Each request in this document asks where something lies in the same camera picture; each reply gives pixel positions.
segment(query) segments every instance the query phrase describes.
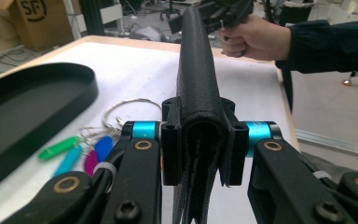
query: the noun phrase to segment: floor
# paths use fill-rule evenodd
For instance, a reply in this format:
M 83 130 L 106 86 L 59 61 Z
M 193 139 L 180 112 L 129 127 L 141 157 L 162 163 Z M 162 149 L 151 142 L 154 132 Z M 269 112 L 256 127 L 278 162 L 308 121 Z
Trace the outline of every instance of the floor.
M 159 12 L 167 7 L 147 7 L 137 15 L 124 17 L 127 31 L 140 27 L 154 26 L 170 37 L 171 41 L 180 38 L 172 35 L 167 20 L 159 19 Z M 182 11 L 186 6 L 174 5 Z M 309 20 L 325 19 L 328 4 L 319 1 L 312 9 Z M 255 5 L 255 14 L 264 16 L 263 8 Z M 219 48 L 218 36 L 210 36 L 211 46 Z M 0 52 L 0 73 L 32 60 L 46 52 L 34 52 L 19 46 L 15 49 Z M 352 79 L 353 86 L 341 84 L 349 74 L 337 72 L 303 75 L 293 72 L 294 108 L 293 119 L 300 132 L 315 133 L 327 139 L 343 142 L 358 147 L 358 77 Z M 339 166 L 358 171 L 358 154 L 345 152 L 342 149 L 315 146 L 300 141 L 300 149 L 311 155 L 324 158 Z

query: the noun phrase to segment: human hand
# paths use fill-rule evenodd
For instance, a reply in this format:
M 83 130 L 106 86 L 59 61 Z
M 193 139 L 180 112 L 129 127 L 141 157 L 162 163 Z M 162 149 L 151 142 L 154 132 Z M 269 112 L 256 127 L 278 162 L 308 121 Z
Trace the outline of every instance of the human hand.
M 289 28 L 275 25 L 253 14 L 244 23 L 220 30 L 219 34 L 222 53 L 228 57 L 246 56 L 262 61 L 284 61 L 289 55 Z

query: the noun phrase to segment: white table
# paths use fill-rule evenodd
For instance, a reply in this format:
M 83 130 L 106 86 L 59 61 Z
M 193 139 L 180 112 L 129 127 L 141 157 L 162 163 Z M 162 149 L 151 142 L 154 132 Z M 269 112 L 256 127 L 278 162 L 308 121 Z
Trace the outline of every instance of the white table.
M 41 63 L 81 63 L 96 74 L 99 96 L 95 102 L 49 142 L 49 146 L 77 134 L 85 126 L 98 126 L 104 110 L 129 98 L 148 98 L 162 102 L 175 96 L 179 64 L 179 45 L 145 42 L 111 37 L 89 36 L 35 59 L 19 68 Z M 295 136 L 290 110 L 285 99 L 277 69 L 271 63 L 245 58 L 227 58 L 220 49 L 213 49 L 216 76 L 222 97 L 236 103 L 239 120 L 272 120 L 282 129 L 283 137 L 295 148 Z M 159 120 L 154 105 L 125 105 L 109 117 L 124 120 Z M 51 178 L 63 155 L 47 162 L 39 161 L 37 152 L 0 183 L 0 221 L 27 204 Z M 209 223 L 255 223 L 247 198 L 252 160 L 245 162 L 243 184 L 221 187 L 216 177 L 209 209 Z M 163 187 L 162 223 L 170 223 L 172 187 Z

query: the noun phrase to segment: dark jacket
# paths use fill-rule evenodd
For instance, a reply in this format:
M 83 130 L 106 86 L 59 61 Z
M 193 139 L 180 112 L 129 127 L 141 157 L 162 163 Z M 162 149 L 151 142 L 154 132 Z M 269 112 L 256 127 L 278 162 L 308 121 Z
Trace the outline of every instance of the dark jacket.
M 358 71 L 358 21 L 336 25 L 308 21 L 289 28 L 289 58 L 276 62 L 279 68 L 301 73 Z

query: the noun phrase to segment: key ring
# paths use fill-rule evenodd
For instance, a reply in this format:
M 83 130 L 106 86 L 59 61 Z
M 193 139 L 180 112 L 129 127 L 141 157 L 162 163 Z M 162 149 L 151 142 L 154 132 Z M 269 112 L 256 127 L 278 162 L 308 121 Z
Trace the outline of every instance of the key ring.
M 111 124 L 109 124 L 107 122 L 107 117 L 109 116 L 109 114 L 115 110 L 116 108 L 118 108 L 119 106 L 121 105 L 124 105 L 124 104 L 128 104 L 128 103 L 133 103 L 133 102 L 144 102 L 144 103 L 149 103 L 149 104 L 152 104 L 152 105 L 156 105 L 160 110 L 162 110 L 162 107 L 161 107 L 161 104 L 155 102 L 155 101 L 152 101 L 152 100 L 149 100 L 149 99 L 145 99 L 145 98 L 133 98 L 133 99 L 128 99 L 128 100 L 123 100 L 115 105 L 111 105 L 109 108 L 107 108 L 105 110 L 105 112 L 103 112 L 103 126 L 105 128 L 113 128 L 113 126 Z

